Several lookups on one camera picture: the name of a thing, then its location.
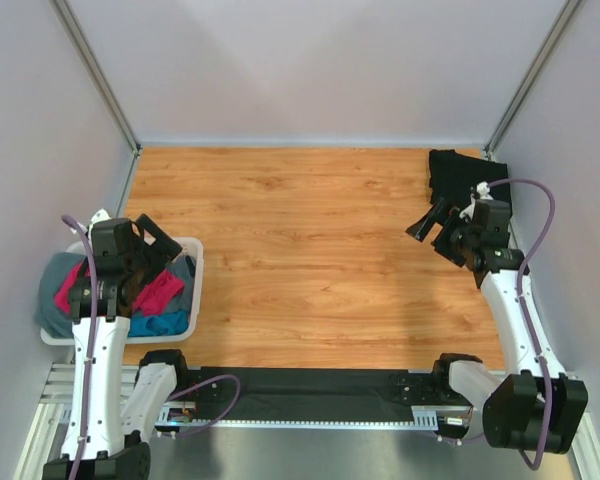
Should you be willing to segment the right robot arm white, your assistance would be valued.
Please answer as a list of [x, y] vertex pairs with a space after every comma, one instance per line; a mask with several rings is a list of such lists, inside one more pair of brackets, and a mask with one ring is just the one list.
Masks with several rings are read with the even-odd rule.
[[434, 251], [473, 274], [495, 322], [507, 372], [499, 380], [476, 356], [443, 353], [434, 363], [430, 390], [442, 403], [468, 400], [494, 448], [565, 454], [588, 391], [583, 381], [568, 376], [544, 333], [527, 258], [509, 244], [511, 216], [504, 201], [479, 199], [462, 211], [440, 198], [406, 230], [422, 242], [440, 225]]

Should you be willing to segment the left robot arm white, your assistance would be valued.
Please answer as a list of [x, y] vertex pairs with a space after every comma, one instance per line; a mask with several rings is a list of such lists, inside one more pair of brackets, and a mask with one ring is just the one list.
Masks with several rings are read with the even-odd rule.
[[181, 246], [147, 215], [114, 218], [80, 234], [86, 259], [68, 291], [75, 347], [71, 416], [58, 459], [45, 479], [146, 479], [149, 438], [163, 404], [189, 392], [179, 350], [153, 351], [127, 399], [123, 354], [133, 303]]

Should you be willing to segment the black t-shirt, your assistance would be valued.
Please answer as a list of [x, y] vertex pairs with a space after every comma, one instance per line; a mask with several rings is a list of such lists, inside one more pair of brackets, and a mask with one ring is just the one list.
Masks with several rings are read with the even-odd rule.
[[474, 194], [479, 184], [508, 177], [509, 168], [506, 164], [466, 156], [455, 150], [430, 150], [430, 203], [435, 205], [442, 198], [447, 208], [438, 217], [438, 224], [444, 223], [452, 207], [460, 211], [469, 208], [473, 212]]

